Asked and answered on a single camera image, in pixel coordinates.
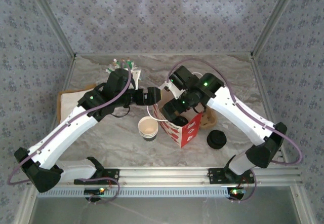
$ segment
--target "patterned wallpaper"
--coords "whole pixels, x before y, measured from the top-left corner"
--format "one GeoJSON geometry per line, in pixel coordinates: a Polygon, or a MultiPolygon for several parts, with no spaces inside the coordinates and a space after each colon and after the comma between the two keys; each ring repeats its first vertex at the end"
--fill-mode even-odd
{"type": "Polygon", "coordinates": [[[277,0],[47,0],[77,53],[251,51],[277,0]]]}
{"type": "MultiPolygon", "coordinates": [[[[257,59],[278,120],[301,147],[305,187],[324,223],[324,0],[291,0],[257,59]]],[[[288,147],[293,158],[294,151],[288,147]]]]}
{"type": "Polygon", "coordinates": [[[34,0],[0,0],[0,223],[12,223],[25,185],[6,184],[13,156],[49,131],[71,58],[34,0]]]}

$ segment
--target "paper cup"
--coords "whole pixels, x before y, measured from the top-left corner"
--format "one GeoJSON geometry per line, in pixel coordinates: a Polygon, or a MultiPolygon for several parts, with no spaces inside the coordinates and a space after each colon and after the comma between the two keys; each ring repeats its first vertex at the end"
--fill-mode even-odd
{"type": "Polygon", "coordinates": [[[151,117],[143,117],[138,122],[138,132],[146,141],[153,141],[158,132],[158,123],[151,117]]]}

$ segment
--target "cardboard box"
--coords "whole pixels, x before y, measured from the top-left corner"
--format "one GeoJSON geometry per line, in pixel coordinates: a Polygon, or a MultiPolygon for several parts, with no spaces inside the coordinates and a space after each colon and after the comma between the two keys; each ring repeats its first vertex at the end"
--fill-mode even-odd
{"type": "MultiPolygon", "coordinates": [[[[166,119],[161,113],[160,109],[164,106],[164,104],[173,98],[174,97],[171,91],[161,89],[161,100],[153,106],[154,116],[157,119],[166,119]]],[[[199,104],[195,109],[197,111],[203,111],[204,108],[199,104]]],[[[171,139],[182,148],[196,137],[199,131],[202,114],[197,114],[193,109],[190,109],[185,113],[182,113],[181,116],[184,116],[189,121],[189,123],[183,127],[176,126],[170,122],[159,123],[164,131],[171,137],[171,139]]]]}

